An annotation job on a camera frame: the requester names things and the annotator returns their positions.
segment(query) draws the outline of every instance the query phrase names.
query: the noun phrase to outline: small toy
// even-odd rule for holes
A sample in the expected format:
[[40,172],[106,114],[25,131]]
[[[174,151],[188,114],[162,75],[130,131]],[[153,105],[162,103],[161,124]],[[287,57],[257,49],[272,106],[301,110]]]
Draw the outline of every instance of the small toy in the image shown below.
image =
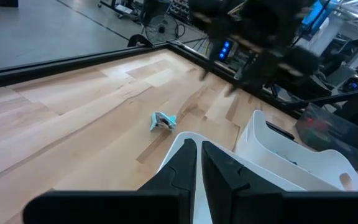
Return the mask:
[[163,112],[154,112],[152,114],[152,125],[150,126],[150,131],[155,127],[168,128],[172,131],[177,126],[176,119],[176,116],[167,116]]

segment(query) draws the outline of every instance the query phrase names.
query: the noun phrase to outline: gray floor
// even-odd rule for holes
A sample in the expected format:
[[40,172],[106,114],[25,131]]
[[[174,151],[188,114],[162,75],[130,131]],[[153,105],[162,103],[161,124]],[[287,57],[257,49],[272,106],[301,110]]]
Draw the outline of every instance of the gray floor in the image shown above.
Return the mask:
[[[19,0],[0,7],[0,68],[123,49],[141,26],[98,0]],[[181,41],[202,37],[187,27]]]

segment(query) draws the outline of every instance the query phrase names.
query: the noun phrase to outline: wood grain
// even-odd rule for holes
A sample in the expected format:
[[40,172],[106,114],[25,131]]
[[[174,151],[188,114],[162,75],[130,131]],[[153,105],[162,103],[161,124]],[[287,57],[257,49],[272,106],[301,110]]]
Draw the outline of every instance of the wood grain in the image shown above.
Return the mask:
[[[295,120],[168,50],[0,88],[0,223],[20,223],[32,198],[56,190],[135,190],[182,131],[233,149],[255,109]],[[150,115],[177,116],[149,131]]]

